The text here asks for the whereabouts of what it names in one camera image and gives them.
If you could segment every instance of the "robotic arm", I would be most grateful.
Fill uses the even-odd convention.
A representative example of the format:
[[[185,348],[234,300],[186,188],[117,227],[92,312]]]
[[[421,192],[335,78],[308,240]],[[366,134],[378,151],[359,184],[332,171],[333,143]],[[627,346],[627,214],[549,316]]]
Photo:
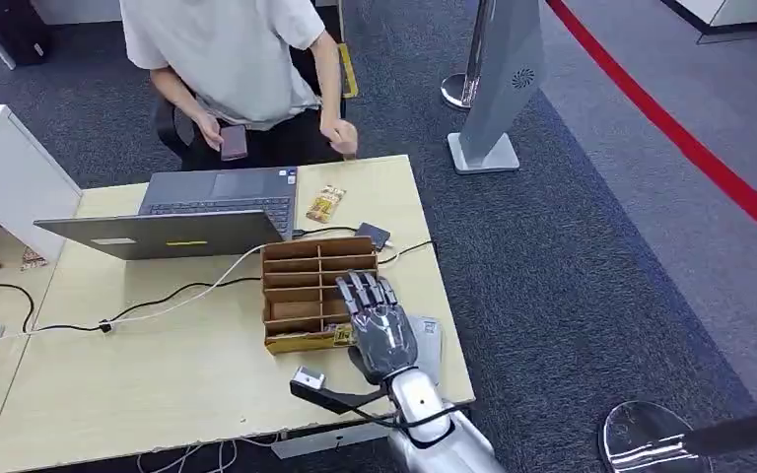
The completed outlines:
[[[356,346],[350,359],[378,390],[333,392],[323,388],[323,374],[301,367],[291,381],[292,394],[338,414],[362,415],[360,406],[387,396],[398,413],[394,422],[381,424],[391,427],[393,453],[411,473],[504,473],[486,437],[416,368],[416,338],[387,280],[355,272],[348,279],[336,283],[352,317]]]

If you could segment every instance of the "white t-shirt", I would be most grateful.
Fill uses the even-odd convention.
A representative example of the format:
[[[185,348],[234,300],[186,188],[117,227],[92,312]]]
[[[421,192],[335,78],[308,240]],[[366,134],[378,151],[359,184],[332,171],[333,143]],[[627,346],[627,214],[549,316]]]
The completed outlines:
[[[171,66],[214,115],[266,130],[319,100],[292,65],[324,31],[310,0],[120,0],[129,59]]]

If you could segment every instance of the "black box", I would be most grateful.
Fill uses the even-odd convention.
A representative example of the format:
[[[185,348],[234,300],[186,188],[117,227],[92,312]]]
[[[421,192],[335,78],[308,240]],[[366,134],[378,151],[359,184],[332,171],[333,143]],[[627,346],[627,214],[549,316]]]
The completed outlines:
[[[0,43],[17,65],[39,64],[49,52],[50,27],[30,0],[0,0]]]

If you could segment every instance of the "laptop touchpad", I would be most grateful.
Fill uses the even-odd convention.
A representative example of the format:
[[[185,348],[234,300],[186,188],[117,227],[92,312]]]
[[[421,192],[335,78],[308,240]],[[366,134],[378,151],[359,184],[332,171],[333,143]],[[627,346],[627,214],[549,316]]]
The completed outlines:
[[[220,172],[216,174],[211,199],[253,197],[262,192],[265,179],[254,172],[242,175],[241,172]]]

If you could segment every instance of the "person's hand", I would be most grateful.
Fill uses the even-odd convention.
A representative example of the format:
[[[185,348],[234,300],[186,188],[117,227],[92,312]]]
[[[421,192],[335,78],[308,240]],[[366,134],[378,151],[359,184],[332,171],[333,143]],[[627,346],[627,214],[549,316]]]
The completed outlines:
[[[193,121],[198,125],[198,129],[201,130],[201,134],[204,136],[207,144],[216,151],[221,150],[222,142],[225,140],[220,134],[222,130],[216,117],[206,111],[202,111],[193,117]]]
[[[332,149],[344,156],[355,157],[358,151],[358,130],[352,123],[337,117],[320,117],[320,133],[329,139]]]

